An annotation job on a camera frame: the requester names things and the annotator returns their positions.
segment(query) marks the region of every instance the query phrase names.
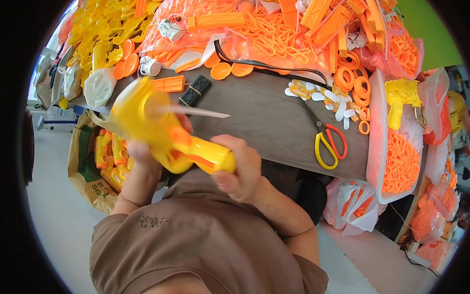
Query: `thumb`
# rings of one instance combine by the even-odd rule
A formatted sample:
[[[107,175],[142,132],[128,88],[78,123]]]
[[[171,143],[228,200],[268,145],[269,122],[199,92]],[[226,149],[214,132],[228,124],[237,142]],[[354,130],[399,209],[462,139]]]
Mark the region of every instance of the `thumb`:
[[[218,189],[227,193],[231,198],[240,195],[240,182],[234,174],[218,170],[211,175],[211,178],[217,184]]]

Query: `hand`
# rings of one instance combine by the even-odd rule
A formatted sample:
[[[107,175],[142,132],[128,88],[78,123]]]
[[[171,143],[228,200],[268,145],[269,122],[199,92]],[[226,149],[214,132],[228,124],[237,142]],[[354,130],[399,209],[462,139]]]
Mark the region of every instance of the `hand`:
[[[236,159],[237,168],[234,174],[216,171],[212,179],[219,190],[240,203],[251,203],[261,186],[261,157],[249,147],[244,139],[230,135],[219,135],[211,141],[229,148]]]

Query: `orange plastic cap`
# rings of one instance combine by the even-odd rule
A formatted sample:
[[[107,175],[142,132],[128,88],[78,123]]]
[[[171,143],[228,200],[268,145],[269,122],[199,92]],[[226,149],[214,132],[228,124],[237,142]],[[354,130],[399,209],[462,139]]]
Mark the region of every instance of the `orange plastic cap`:
[[[228,63],[221,62],[212,67],[211,77],[214,79],[225,79],[230,74],[230,71],[230,65]]]
[[[253,65],[249,64],[232,64],[232,74],[237,77],[244,77],[253,71]]]

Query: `orange scissor handle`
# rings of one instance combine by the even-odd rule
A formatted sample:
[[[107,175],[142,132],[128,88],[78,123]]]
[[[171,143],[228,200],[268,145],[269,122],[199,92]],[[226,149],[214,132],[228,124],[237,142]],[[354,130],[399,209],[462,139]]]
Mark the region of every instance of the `orange scissor handle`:
[[[344,159],[346,157],[347,153],[348,153],[348,144],[346,143],[345,136],[343,135],[343,133],[337,127],[334,127],[330,124],[325,124],[325,127],[327,128],[326,129],[326,135],[328,136],[329,143],[330,143],[331,147],[333,148],[333,151],[334,151],[336,157],[338,157],[338,159]],[[336,149],[335,141],[333,141],[333,138],[331,137],[331,133],[330,133],[329,129],[332,129],[333,131],[337,132],[337,134],[341,137],[341,140],[343,140],[344,150],[343,150],[343,155],[341,155],[341,156],[339,155],[338,150]]]

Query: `brown t-shirt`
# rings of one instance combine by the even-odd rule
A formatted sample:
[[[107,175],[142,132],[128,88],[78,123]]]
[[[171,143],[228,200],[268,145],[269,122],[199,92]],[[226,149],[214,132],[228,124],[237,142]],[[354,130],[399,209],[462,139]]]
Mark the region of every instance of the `brown t-shirt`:
[[[211,293],[325,293],[328,277],[293,255],[254,207],[219,191],[200,169],[163,200],[94,227],[90,274],[98,293],[136,293],[183,272]]]

